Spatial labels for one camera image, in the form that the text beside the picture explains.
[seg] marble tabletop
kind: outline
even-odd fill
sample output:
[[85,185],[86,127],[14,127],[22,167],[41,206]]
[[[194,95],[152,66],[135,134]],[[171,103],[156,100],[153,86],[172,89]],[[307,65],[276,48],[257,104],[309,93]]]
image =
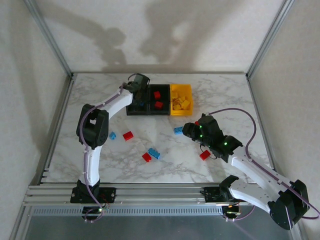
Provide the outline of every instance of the marble tabletop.
[[[95,104],[113,94],[129,74],[78,74],[67,104],[55,150],[43,182],[76,182],[83,172],[84,147],[76,128],[84,104]],[[194,101],[192,116],[127,116],[122,109],[110,119],[109,132],[117,137],[104,144],[99,173],[102,183],[219,183],[229,175],[252,182],[241,171],[221,159],[203,161],[198,143],[180,134],[175,127],[195,122],[201,113],[224,108],[241,108],[257,115],[247,80],[242,74],[146,74],[150,84],[191,84]],[[214,115],[225,135],[246,144],[253,133],[249,117],[238,111]],[[134,138],[125,142],[122,134],[131,131]],[[156,149],[159,160],[145,162],[142,155]],[[258,124],[249,148],[251,154],[270,165]]]

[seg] blue lego brick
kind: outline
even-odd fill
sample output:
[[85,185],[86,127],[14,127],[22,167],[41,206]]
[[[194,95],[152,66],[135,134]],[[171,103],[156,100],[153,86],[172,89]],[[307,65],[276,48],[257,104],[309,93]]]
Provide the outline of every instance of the blue lego brick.
[[160,153],[158,153],[156,150],[154,150],[153,148],[149,148],[148,153],[155,157],[156,159],[160,158]]
[[175,127],[174,128],[174,134],[182,134],[183,126]]
[[113,131],[109,134],[109,138],[111,138],[112,140],[115,140],[116,137],[117,135]]

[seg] red lego brick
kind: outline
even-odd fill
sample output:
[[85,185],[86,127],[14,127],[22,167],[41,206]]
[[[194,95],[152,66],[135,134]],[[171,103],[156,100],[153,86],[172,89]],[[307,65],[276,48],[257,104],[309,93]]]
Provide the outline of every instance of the red lego brick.
[[145,154],[143,154],[142,157],[147,163],[150,162],[152,159],[152,157],[147,152]]
[[162,102],[160,101],[155,102],[155,105],[154,105],[155,109],[161,110],[163,107],[164,107],[164,104]]
[[132,139],[134,135],[132,134],[131,131],[128,131],[127,133],[123,134],[124,140],[128,141],[129,139]]
[[204,161],[204,160],[206,160],[210,155],[211,155],[211,153],[210,153],[208,150],[205,150],[203,153],[200,154],[200,158]]
[[161,95],[160,95],[159,91],[155,91],[153,94],[154,94],[155,100],[159,100],[161,98]]

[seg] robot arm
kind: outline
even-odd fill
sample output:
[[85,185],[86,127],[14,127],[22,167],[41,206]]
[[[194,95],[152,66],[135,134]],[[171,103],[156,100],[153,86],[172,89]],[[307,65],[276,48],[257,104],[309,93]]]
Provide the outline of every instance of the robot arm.
[[109,135],[109,120],[122,108],[130,104],[139,105],[143,102],[149,81],[150,79],[146,76],[136,74],[134,81],[124,83],[120,89],[104,101],[95,105],[86,104],[83,106],[76,130],[81,144],[83,144],[80,136],[81,121],[85,114],[91,111],[85,118],[82,127],[83,138],[90,147],[87,150],[87,164],[84,169],[86,175],[82,174],[79,178],[83,185],[86,183],[85,176],[90,187],[94,188],[99,184],[100,153]]
[[186,123],[182,133],[208,147],[217,158],[238,168],[257,183],[245,183],[231,175],[220,184],[220,194],[216,196],[216,200],[246,201],[269,213],[280,227],[292,229],[309,207],[285,186],[291,186],[308,200],[306,185],[300,180],[291,182],[260,160],[249,157],[240,141],[233,136],[223,135],[217,121],[211,115],[202,114],[198,123]]

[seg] white wall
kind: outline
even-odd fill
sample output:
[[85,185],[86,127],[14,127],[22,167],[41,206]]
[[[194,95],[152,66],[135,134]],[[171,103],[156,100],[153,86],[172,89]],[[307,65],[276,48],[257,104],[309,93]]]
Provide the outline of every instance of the white wall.
[[[251,80],[277,168],[320,209],[320,1],[295,1]],[[308,216],[316,216],[310,210]],[[310,240],[320,220],[303,220]]]
[[37,0],[73,71],[245,72],[282,0]]
[[66,75],[22,0],[0,7],[0,239],[9,238]]

